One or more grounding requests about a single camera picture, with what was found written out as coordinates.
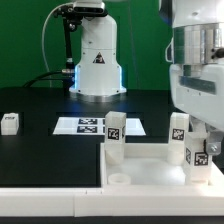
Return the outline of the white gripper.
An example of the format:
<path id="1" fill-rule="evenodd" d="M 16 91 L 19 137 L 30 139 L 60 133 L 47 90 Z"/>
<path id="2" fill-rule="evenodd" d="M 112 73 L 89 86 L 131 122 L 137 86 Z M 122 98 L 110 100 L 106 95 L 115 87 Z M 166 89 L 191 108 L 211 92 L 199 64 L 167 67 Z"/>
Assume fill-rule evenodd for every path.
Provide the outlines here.
<path id="1" fill-rule="evenodd" d="M 224 131 L 224 65 L 202 67 L 199 76 L 184 76 L 176 64 L 170 66 L 170 86 L 174 106 L 181 111 Z M 205 152 L 221 153 L 224 133 L 210 131 L 205 140 Z"/>

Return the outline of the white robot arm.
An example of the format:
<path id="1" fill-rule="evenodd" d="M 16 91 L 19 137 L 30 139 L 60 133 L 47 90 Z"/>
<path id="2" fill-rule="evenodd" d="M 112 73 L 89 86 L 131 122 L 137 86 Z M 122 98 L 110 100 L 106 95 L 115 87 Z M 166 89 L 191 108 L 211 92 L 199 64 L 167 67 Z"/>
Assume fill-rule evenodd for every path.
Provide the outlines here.
<path id="1" fill-rule="evenodd" d="M 73 0 L 72 13 L 83 34 L 70 91 L 87 99 L 124 93 L 117 27 L 103 0 Z M 166 49 L 173 103 L 193 117 L 194 131 L 207 134 L 204 151 L 218 155 L 224 139 L 224 0 L 159 0 L 159 14 L 173 30 Z"/>

